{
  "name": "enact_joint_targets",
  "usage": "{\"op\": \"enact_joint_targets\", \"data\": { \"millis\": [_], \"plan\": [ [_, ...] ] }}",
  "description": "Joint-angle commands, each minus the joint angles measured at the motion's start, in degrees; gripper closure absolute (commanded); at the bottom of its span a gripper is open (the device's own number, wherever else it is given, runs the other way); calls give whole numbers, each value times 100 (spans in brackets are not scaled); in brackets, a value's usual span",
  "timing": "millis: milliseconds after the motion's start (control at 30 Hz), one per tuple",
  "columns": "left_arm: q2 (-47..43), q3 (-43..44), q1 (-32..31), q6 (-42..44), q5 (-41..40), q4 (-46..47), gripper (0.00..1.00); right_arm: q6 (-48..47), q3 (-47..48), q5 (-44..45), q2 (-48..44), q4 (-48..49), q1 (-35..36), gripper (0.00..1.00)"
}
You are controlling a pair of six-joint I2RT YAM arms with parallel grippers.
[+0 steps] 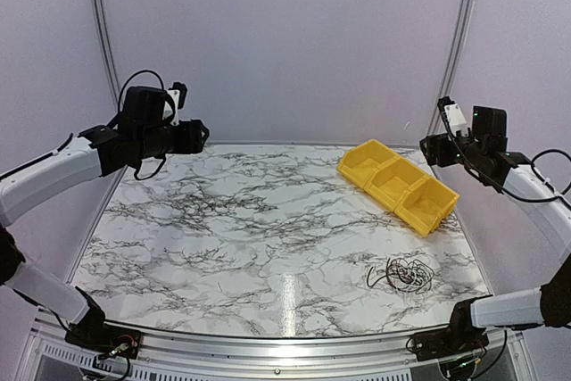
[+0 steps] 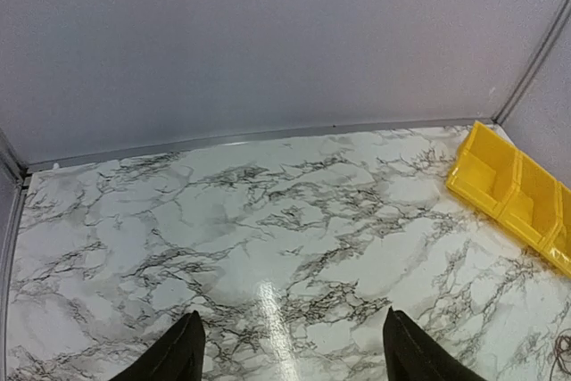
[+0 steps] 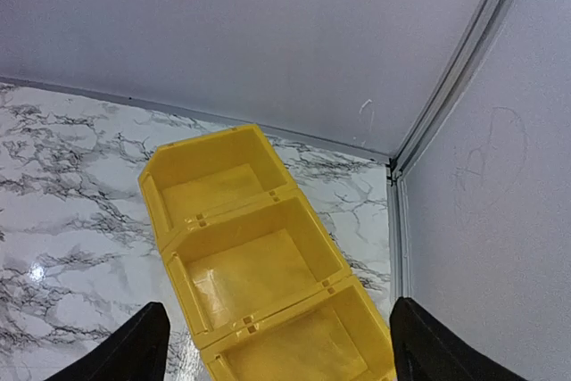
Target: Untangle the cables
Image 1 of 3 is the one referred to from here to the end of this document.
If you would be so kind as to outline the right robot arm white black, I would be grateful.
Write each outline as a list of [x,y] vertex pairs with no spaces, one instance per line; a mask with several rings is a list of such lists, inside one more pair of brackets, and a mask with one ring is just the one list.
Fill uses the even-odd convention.
[[565,192],[540,173],[533,159],[508,149],[504,110],[476,106],[466,120],[459,105],[444,97],[438,112],[444,132],[420,142],[427,163],[460,165],[482,185],[506,195],[558,252],[561,265],[542,286],[457,303],[447,327],[433,335],[448,351],[461,352],[489,327],[569,327],[570,202]]

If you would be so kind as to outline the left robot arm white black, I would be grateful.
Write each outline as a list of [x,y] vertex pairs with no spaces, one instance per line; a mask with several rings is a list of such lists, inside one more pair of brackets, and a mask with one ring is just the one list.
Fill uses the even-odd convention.
[[187,87],[131,86],[125,82],[115,116],[105,125],[70,135],[58,148],[1,176],[1,284],[68,322],[68,334],[95,350],[112,343],[105,313],[87,293],[39,268],[8,231],[22,215],[53,197],[124,168],[136,180],[144,160],[198,154],[210,136],[201,120],[181,120]]

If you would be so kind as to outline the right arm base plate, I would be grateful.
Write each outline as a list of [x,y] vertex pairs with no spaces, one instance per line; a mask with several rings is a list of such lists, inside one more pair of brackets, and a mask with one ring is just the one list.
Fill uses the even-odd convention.
[[457,338],[447,328],[428,330],[413,334],[405,349],[416,356],[417,361],[441,359],[455,354],[482,351],[489,344],[485,332]]

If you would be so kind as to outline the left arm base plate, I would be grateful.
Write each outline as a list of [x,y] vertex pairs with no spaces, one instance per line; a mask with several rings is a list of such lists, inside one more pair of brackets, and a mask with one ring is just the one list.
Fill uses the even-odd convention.
[[85,331],[75,326],[66,330],[65,341],[68,344],[103,354],[105,357],[127,357],[135,359],[138,355],[142,332],[139,330],[109,325]]

